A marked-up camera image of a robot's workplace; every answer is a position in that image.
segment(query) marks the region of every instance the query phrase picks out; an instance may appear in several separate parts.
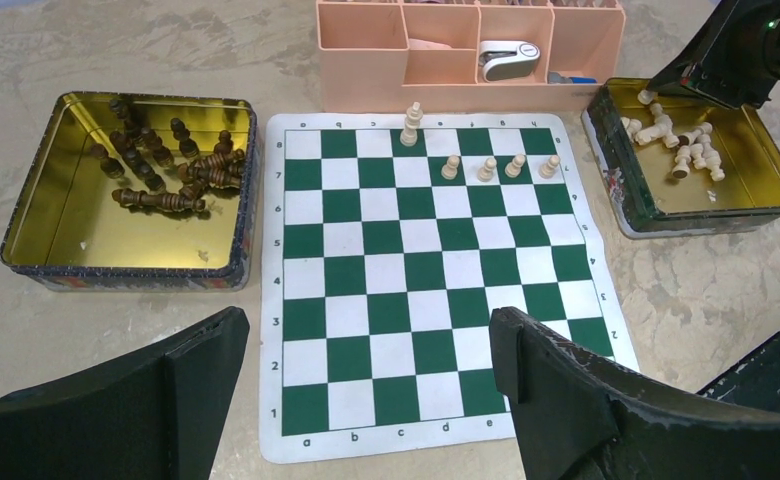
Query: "concrete surface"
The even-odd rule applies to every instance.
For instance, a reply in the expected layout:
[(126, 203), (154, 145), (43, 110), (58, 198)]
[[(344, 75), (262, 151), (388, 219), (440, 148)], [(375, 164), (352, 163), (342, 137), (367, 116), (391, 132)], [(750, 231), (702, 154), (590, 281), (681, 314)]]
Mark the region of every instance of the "concrete surface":
[[(664, 66), (713, 8), (625, 3), (619, 74), (637, 77)], [(77, 89), (246, 98), (262, 124), (278, 112), (319, 111), (313, 2), (49, 0), (0, 10), (0, 242), (55, 99)], [(780, 147), (780, 85), (773, 98), (762, 115)], [(627, 240), (578, 112), (562, 118), (641, 368), (696, 390), (780, 328), (780, 221), (745, 235)], [(55, 294), (0, 263), (0, 396), (237, 305), (254, 330), (212, 478), (522, 478), (514, 441), (295, 466), (261, 459), (258, 274), (232, 294)]]

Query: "metal tin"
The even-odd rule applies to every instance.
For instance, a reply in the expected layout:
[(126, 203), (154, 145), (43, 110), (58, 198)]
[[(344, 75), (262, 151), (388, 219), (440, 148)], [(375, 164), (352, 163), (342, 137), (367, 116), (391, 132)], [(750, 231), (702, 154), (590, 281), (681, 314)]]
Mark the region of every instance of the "metal tin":
[(630, 238), (755, 230), (780, 217), (780, 152), (756, 109), (724, 109), (685, 98), (659, 98), (676, 134), (713, 125), (712, 145), (726, 178), (707, 170), (676, 179), (675, 150), (656, 141), (632, 144), (621, 117), (653, 124), (637, 100), (645, 79), (612, 78), (596, 93), (582, 122), (602, 170), (620, 228)]
[[(163, 140), (175, 165), (187, 162), (170, 129), (180, 118), (209, 155), (222, 130), (234, 149), (246, 152), (239, 189), (210, 189), (204, 212), (129, 209), (111, 198), (118, 188), (148, 190), (125, 166), (112, 179), (90, 155), (101, 143), (121, 156), (108, 139), (123, 131), (109, 108), (119, 98), (141, 126)], [(58, 98), (28, 172), (0, 248), (12, 271), (52, 290), (236, 290), (250, 270), (252, 232), (260, 182), (257, 117), (243, 100), (179, 96), (71, 92)], [(183, 183), (175, 166), (161, 168), (139, 146), (143, 158), (177, 193)]]

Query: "white square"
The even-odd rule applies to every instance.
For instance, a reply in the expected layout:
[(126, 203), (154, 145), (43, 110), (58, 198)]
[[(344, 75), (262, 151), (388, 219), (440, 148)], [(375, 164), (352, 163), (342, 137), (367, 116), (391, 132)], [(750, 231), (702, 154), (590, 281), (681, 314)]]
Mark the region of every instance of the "white square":
[(555, 169), (555, 174), (551, 178), (540, 176), (540, 167), (549, 161), (551, 155), (528, 155), (525, 157), (528, 164), (528, 170), (531, 172), (531, 181), (538, 185), (549, 185), (553, 183), (564, 183), (564, 174), (561, 169), (564, 168), (564, 157), (561, 157), (561, 164)]
[(369, 355), (372, 360), (372, 378), (416, 375), (414, 342), (410, 332), (371, 335)]
[(288, 130), (284, 134), (284, 158), (291, 160), (319, 160), (322, 158), (322, 140), (319, 130)]
[(429, 157), (460, 155), (458, 132), (453, 128), (428, 128), (422, 130), (425, 138), (425, 152)]
[(475, 226), (475, 236), (478, 237), (478, 248), (514, 248), (514, 232), (508, 217), (477, 217), (472, 219)]
[(325, 298), (325, 336), (328, 338), (369, 335), (366, 295)]
[(405, 253), (439, 252), (443, 249), (436, 220), (402, 220), (399, 228)]
[(464, 169), (464, 181), (469, 186), (480, 185), (499, 185), (499, 166), (493, 170), (493, 178), (487, 182), (482, 182), (478, 179), (478, 171), (484, 166), (484, 162), (490, 158), (489, 156), (467, 156), (461, 158), (461, 166)]
[(494, 155), (525, 155), (525, 144), (518, 128), (491, 128), (488, 132)]
[(325, 296), (325, 260), (288, 258), (284, 260), (284, 298), (321, 298)]
[(363, 255), (363, 230), (360, 222), (322, 225), (323, 252), (326, 257)]
[(417, 399), (423, 421), (464, 416), (458, 372), (417, 375)]
[[(269, 215), (275, 207), (267, 206)], [(284, 192), (284, 223), (287, 225), (315, 225), (322, 223), (322, 190)]]
[(375, 425), (372, 380), (328, 384), (328, 428), (358, 428)]
[(522, 247), (517, 249), (517, 267), (523, 285), (555, 283), (555, 262), (551, 247)]
[(393, 159), (396, 187), (430, 187), (431, 173), (426, 157), (398, 157)]
[(434, 196), (434, 214), (437, 218), (472, 216), (467, 187), (433, 187), (431, 193)]
[(446, 290), (409, 292), (408, 308), (411, 317), (411, 331), (449, 330), (452, 317), (449, 315), (449, 296)]
[(457, 328), (452, 330), (455, 340), (455, 358), (458, 370), (492, 368), (490, 332), (487, 327)]
[(570, 322), (566, 320), (552, 320), (549, 322), (540, 322), (545, 327), (549, 327), (550, 329), (554, 330), (555, 333), (558, 335), (566, 338), (567, 340), (572, 340), (572, 334), (570, 334)]
[(355, 130), (358, 142), (358, 158), (390, 158), (393, 141), (390, 130)]
[(403, 254), (367, 255), (364, 266), (366, 293), (400, 293), (407, 290)]
[(596, 286), (592, 280), (560, 282), (561, 301), (567, 319), (596, 318), (602, 316), (599, 299), (596, 298)]
[(285, 387), (328, 383), (325, 339), (284, 342), (281, 370)]
[(508, 216), (540, 215), (534, 185), (502, 185), (502, 199)]
[(497, 308), (515, 307), (523, 312), (528, 312), (525, 304), (525, 293), (520, 285), (506, 285), (502, 287), (487, 287), (484, 289), (487, 297), (487, 308), (490, 313)]
[(361, 220), (364, 222), (399, 219), (395, 188), (363, 188), (360, 194)]
[(584, 235), (576, 218), (570, 214), (543, 215), (543, 225), (552, 245), (581, 245)]
[(449, 290), (484, 286), (478, 250), (443, 252), (443, 271)]
[(323, 190), (354, 190), (361, 186), (357, 158), (326, 158), (320, 163)]

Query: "black object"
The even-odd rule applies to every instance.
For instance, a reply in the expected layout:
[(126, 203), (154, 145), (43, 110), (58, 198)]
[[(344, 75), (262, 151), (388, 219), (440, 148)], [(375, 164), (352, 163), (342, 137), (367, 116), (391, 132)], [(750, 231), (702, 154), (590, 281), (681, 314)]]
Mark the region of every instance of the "black object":
[(516, 308), (493, 311), (490, 344), (529, 479), (780, 478), (780, 413), (656, 382)]
[(206, 479), (249, 324), (226, 308), (165, 340), (0, 398), (0, 479)]
[(648, 90), (760, 108), (780, 80), (780, 0), (721, 0)]
[(780, 413), (780, 331), (704, 386), (698, 394)]

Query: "green and white chessboard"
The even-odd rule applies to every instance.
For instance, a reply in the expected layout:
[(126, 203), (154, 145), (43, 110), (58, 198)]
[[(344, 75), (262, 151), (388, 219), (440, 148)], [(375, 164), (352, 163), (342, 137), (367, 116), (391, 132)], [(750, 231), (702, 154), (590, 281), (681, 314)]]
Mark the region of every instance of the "green and white chessboard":
[[(638, 370), (560, 119), (426, 114), (412, 147), (403, 122), (267, 126), (259, 415), (271, 462), (513, 437), (491, 369), (497, 307)], [(528, 161), (508, 178), (518, 153)], [(541, 178), (555, 153), (560, 171)], [(483, 183), (489, 156), (499, 166)]]

